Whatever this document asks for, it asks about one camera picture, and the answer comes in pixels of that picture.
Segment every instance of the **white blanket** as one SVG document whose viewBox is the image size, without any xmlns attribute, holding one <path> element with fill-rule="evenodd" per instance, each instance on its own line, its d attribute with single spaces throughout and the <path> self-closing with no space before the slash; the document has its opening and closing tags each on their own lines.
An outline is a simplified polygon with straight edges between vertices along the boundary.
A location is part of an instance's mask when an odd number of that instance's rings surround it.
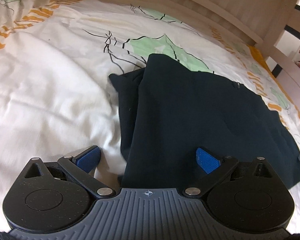
<svg viewBox="0 0 300 240">
<path fill-rule="evenodd" d="M 300 118 L 239 40 L 209 26 L 198 33 L 154 10 L 100 0 L 0 0 L 0 230 L 2 201 L 32 157 L 45 162 L 98 145 L 95 177 L 115 187 L 120 154 L 118 97 L 108 75 L 144 67 L 150 53 L 192 71 L 243 83 L 279 112 L 300 148 Z M 300 232 L 300 183 L 290 190 Z"/>
</svg>

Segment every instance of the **folded dark garment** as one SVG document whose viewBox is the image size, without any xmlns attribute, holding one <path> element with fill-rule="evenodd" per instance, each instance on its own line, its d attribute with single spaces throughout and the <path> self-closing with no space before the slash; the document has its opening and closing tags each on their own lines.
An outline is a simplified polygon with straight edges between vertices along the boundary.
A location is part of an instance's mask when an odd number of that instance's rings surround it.
<svg viewBox="0 0 300 240">
<path fill-rule="evenodd" d="M 144 69 L 109 78 L 119 92 L 122 187 L 186 187 L 207 175 L 196 163 L 198 147 L 241 162 L 262 156 L 287 188 L 300 181 L 293 137 L 243 84 L 161 54 L 151 54 Z"/>
</svg>

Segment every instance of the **yellow fabric trim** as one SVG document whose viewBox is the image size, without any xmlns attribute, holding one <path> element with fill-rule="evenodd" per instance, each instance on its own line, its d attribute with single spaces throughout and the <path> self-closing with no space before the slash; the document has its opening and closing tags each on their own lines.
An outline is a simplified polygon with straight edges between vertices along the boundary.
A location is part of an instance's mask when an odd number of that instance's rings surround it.
<svg viewBox="0 0 300 240">
<path fill-rule="evenodd" d="M 292 99 L 289 97 L 289 95 L 284 91 L 284 89 L 282 88 L 282 86 L 279 84 L 279 82 L 277 81 L 277 79 L 273 76 L 273 74 L 271 73 L 267 63 L 265 62 L 265 60 L 263 59 L 263 56 L 261 54 L 261 52 L 255 48 L 255 47 L 252 47 L 252 46 L 249 46 L 249 49 L 250 49 L 250 52 L 251 52 L 251 55 L 252 57 L 254 58 L 254 60 L 256 62 L 258 62 L 266 71 L 268 71 L 270 77 L 276 82 L 276 84 L 278 85 L 278 87 L 281 89 L 281 91 L 285 94 L 285 96 L 287 97 L 287 99 L 293 103 Z M 300 119 L 300 111 L 299 109 L 297 108 L 297 106 L 295 104 L 293 104 L 298 112 L 298 117 Z"/>
</svg>

